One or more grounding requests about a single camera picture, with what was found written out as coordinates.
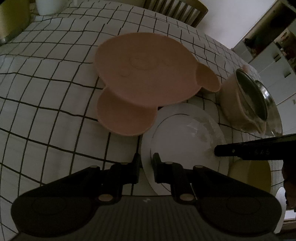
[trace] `cabinet handle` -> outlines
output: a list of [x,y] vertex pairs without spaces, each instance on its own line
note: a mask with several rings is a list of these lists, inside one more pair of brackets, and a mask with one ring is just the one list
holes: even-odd
[[277,61],[279,61],[281,59],[281,56],[276,60],[276,59],[274,59],[275,60],[275,62],[277,62]]
[[285,77],[285,78],[287,78],[287,77],[288,77],[290,74],[291,74],[291,72],[290,72],[290,73],[288,73],[287,75],[285,75],[284,77]]

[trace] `pink plate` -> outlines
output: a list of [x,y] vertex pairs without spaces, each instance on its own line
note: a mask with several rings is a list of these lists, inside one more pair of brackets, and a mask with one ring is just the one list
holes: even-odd
[[157,107],[145,108],[127,103],[106,87],[99,97],[97,114],[98,121],[111,132],[123,136],[137,136],[153,125]]
[[205,92],[216,93],[221,89],[221,81],[217,75],[204,64],[197,65],[196,80]]
[[95,65],[106,86],[139,106],[178,103],[195,95],[197,60],[181,43],[153,33],[130,33],[102,43]]

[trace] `white plate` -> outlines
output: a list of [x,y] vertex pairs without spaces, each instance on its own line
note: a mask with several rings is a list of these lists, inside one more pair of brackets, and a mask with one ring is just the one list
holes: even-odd
[[158,195],[170,195],[170,185],[154,181],[151,158],[172,161],[186,169],[203,165],[228,174],[228,158],[216,157],[214,148],[225,144],[219,125],[201,108],[180,103],[161,108],[154,125],[142,137],[141,158],[149,184]]
[[281,217],[279,219],[279,222],[276,226],[276,229],[274,230],[274,233],[277,234],[281,231],[281,228],[284,223],[285,219],[285,213],[286,213],[286,197],[285,197],[285,189],[283,187],[280,187],[279,190],[276,193],[276,199],[281,204]]

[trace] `checkered tablecloth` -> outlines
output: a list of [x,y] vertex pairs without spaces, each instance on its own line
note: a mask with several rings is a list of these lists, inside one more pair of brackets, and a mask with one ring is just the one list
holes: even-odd
[[[181,42],[223,82],[246,64],[221,43],[180,21],[126,4],[108,1],[70,3],[62,13],[36,16],[18,37],[0,47],[0,240],[17,233],[10,215],[22,193],[90,165],[108,169],[130,162],[141,137],[123,137],[96,119],[103,82],[94,65],[97,46],[112,36],[154,32]],[[260,76],[251,66],[251,76]],[[227,143],[262,138],[231,127],[216,94],[197,94],[188,103],[208,112]],[[270,162],[272,193],[282,186],[282,162]],[[155,195],[143,170],[123,194]]]

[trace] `utensil handle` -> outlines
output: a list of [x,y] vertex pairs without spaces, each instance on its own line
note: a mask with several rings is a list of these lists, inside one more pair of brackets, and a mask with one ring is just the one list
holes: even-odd
[[216,156],[237,156],[243,160],[295,159],[296,134],[255,141],[218,145]]

